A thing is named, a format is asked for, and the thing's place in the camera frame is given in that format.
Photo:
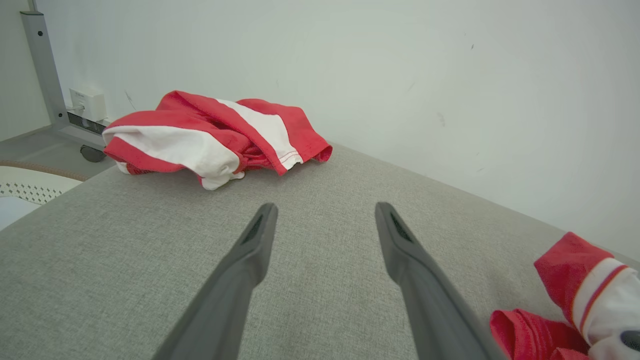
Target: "gray fabric surface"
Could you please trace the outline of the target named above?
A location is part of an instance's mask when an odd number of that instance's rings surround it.
[[[563,231],[336,146],[208,192],[189,172],[90,179],[0,233],[0,357],[148,359],[264,202],[280,209],[240,359],[410,359],[374,205],[392,203],[486,324],[560,311],[533,267]]]

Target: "red fabric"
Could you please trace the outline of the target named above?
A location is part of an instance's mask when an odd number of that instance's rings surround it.
[[[576,329],[562,322],[521,309],[498,310],[491,315],[490,327],[496,342],[512,360],[587,359],[587,343]]]
[[[570,348],[557,348],[549,360],[589,360],[589,356]]]
[[[296,148],[303,161],[312,158],[329,160],[332,147],[313,130],[302,109],[258,99],[246,99],[237,103],[263,114],[279,115],[287,129],[289,143]],[[287,171],[272,146],[260,133],[238,112],[216,99],[173,91],[162,98],[156,110],[126,115],[108,126],[108,129],[116,126],[170,126],[204,131],[238,155],[239,166],[234,174],[253,168],[272,168],[279,175]],[[127,163],[127,170],[131,174],[174,172],[184,168],[182,165],[153,159],[117,140],[114,138],[110,141],[104,152],[119,162]]]
[[[584,278],[599,262],[613,258],[574,233],[566,233],[560,241],[534,262],[534,266],[551,300],[564,317],[573,323],[573,300]]]

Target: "red and white garment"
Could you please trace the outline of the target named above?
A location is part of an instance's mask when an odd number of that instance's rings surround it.
[[[245,170],[284,174],[309,159],[327,161],[332,147],[302,109],[260,99],[238,102],[174,91],[156,110],[137,111],[109,125],[104,153],[126,174],[192,170],[207,190]]]
[[[621,340],[625,331],[640,331],[636,270],[573,233],[534,265],[569,324],[521,309],[494,311],[493,337],[511,359],[640,360]]]

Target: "wall mark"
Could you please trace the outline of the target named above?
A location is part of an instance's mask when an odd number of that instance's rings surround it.
[[[411,83],[411,86],[409,86],[408,89],[406,89],[405,94],[407,94],[409,91],[411,91],[411,89],[413,88],[414,85],[415,85],[415,81],[413,83]]]
[[[438,115],[438,119],[440,119],[440,124],[442,125],[442,127],[447,126],[447,121],[444,119],[444,115],[442,115],[441,113],[436,113]]]
[[[131,104],[133,111],[137,111],[136,107],[133,105],[133,100],[131,99],[131,96],[129,96],[129,93],[126,90],[124,90],[124,94],[127,96],[127,100],[129,100],[129,104]]]

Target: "electrical socket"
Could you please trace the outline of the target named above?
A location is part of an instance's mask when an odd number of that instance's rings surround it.
[[[91,121],[100,121],[107,117],[107,107],[104,94],[93,90],[74,90],[71,92],[71,104],[74,108],[84,107],[83,110],[72,110],[76,115]]]

